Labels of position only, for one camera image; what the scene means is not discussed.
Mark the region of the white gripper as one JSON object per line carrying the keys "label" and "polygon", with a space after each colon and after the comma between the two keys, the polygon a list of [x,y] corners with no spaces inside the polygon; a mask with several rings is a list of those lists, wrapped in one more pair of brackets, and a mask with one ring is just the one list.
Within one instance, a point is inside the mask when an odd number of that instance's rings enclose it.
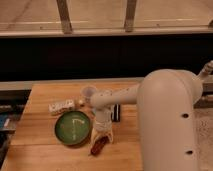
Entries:
{"label": "white gripper", "polygon": [[108,108],[96,109],[95,118],[93,122],[93,128],[90,137],[90,149],[93,148],[95,142],[98,140],[99,132],[107,132],[106,136],[110,143],[114,141],[112,129],[112,120],[111,120],[111,110]]}

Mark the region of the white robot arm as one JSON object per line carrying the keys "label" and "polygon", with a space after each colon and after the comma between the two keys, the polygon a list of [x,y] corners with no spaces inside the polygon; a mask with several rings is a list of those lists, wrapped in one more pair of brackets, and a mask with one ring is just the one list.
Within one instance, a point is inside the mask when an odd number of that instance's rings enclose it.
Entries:
{"label": "white robot arm", "polygon": [[94,93],[90,100],[95,109],[91,142],[113,136],[112,105],[134,104],[144,171],[200,171],[194,105],[211,72],[213,60],[198,74],[160,69],[132,87]]}

